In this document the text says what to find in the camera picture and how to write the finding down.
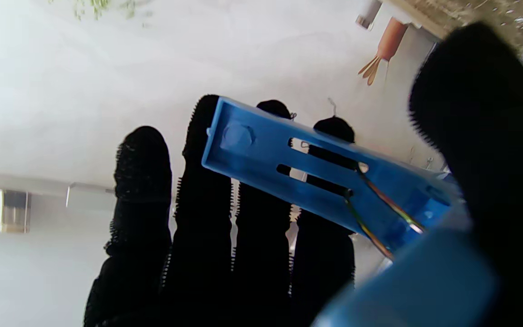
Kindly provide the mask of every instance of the wire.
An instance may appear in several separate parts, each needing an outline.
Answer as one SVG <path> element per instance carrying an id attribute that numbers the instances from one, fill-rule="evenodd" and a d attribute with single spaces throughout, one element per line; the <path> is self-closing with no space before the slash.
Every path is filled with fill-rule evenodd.
<path id="1" fill-rule="evenodd" d="M 392 199 L 390 199 L 388 196 L 385 195 L 382 191 L 380 191 L 375 184 L 373 184 L 369 178 L 365 175 L 365 173 L 361 172 L 359 168 L 355 168 L 355 171 L 359 174 L 360 178 L 365 181 L 367 186 L 378 196 L 386 205 L 388 205 L 395 213 L 398 213 L 401 218 L 403 218 L 404 221 L 406 221 L 409 224 L 409 227 L 411 227 L 415 232 L 418 232 L 419 234 L 422 234 L 425 232 L 425 227 L 421 225 L 418 221 L 413 219 L 411 216 L 409 216 L 408 213 L 405 212 L 397 203 L 395 203 Z"/>
<path id="2" fill-rule="evenodd" d="M 350 210 L 350 213 L 352 213 L 352 215 L 355 217 L 356 222 L 359 224 L 359 226 L 363 230 L 363 232 L 365 232 L 365 234 L 367 235 L 367 238 L 369 238 L 369 240 L 371 240 L 372 244 L 374 244 L 374 246 L 376 246 L 376 248 L 380 252 L 382 252 L 382 254 L 384 254 L 385 257 L 387 257 L 391 261 L 394 260 L 393 254 L 389 251 L 389 249 L 386 248 L 386 246 L 384 246 L 384 244 L 382 244 L 382 242 L 378 239 L 378 237 L 375 236 L 375 234 L 373 234 L 369 230 L 369 228 L 367 228 L 367 226 L 363 222 L 362 217 L 359 215 L 359 213 L 357 213 L 357 211 L 356 211 L 355 207 L 353 207 L 352 203 L 350 203 L 351 195 L 350 195 L 349 191 L 350 190 L 347 190 L 345 193 L 344 202 L 346 203 L 346 206 Z"/>

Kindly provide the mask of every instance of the orange object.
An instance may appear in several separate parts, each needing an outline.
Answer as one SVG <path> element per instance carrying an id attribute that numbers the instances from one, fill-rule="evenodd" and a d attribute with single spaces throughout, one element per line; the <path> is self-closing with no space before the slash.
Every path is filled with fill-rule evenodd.
<path id="1" fill-rule="evenodd" d="M 407 31 L 407 24 L 403 24 L 392 17 L 380 39 L 376 56 L 389 61 L 397 53 L 405 31 Z"/>
<path id="2" fill-rule="evenodd" d="M 372 85 L 374 77 L 376 76 L 376 70 L 381 60 L 389 61 L 396 53 L 407 31 L 407 25 L 401 23 L 392 17 L 389 24 L 386 26 L 385 32 L 382 34 L 382 38 L 378 43 L 378 51 L 373 60 L 371 60 L 365 67 L 359 71 L 359 75 L 363 72 L 364 79 L 367 79 L 367 85 Z"/>

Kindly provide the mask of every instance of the green plant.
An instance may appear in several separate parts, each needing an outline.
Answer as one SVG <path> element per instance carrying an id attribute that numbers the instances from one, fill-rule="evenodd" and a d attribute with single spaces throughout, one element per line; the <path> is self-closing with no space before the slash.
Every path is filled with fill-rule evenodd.
<path id="1" fill-rule="evenodd" d="M 102 17 L 102 13 L 107 12 L 110 9 L 118 9 L 125 12 L 127 19 L 132 18 L 136 15 L 137 7 L 139 6 L 138 0 L 73 0 L 74 1 L 74 17 L 78 20 L 82 20 L 82 16 L 85 15 L 89 10 L 94 13 L 94 19 L 98 20 Z"/>

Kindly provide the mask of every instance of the slot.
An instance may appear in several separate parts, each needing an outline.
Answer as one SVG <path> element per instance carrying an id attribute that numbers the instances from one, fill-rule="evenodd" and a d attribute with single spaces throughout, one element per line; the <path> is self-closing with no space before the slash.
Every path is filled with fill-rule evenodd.
<path id="1" fill-rule="evenodd" d="M 345 188 L 342 185 L 338 185 L 336 183 L 329 182 L 328 180 L 318 178 L 316 176 L 308 174 L 303 170 L 291 168 L 289 166 L 280 164 L 276 167 L 276 171 L 280 174 L 289 176 L 290 178 L 294 178 L 301 182 L 311 184 L 313 186 L 316 186 L 317 188 L 321 188 L 322 190 L 329 191 L 330 193 L 340 195 L 341 197 L 344 197 L 347 192 L 349 192 L 351 196 L 353 194 L 352 190 L 349 190 L 348 188 Z"/>
<path id="2" fill-rule="evenodd" d="M 318 147 L 317 145 L 313 145 L 308 141 L 304 141 L 303 139 L 292 137 L 288 140 L 288 145 L 296 151 L 309 154 L 313 157 L 326 160 L 332 164 L 339 165 L 347 169 L 355 170 L 356 166 L 358 165 L 361 172 L 366 173 L 369 171 L 369 165 L 364 162 L 357 162 L 341 154 L 337 154 L 327 149 Z"/>

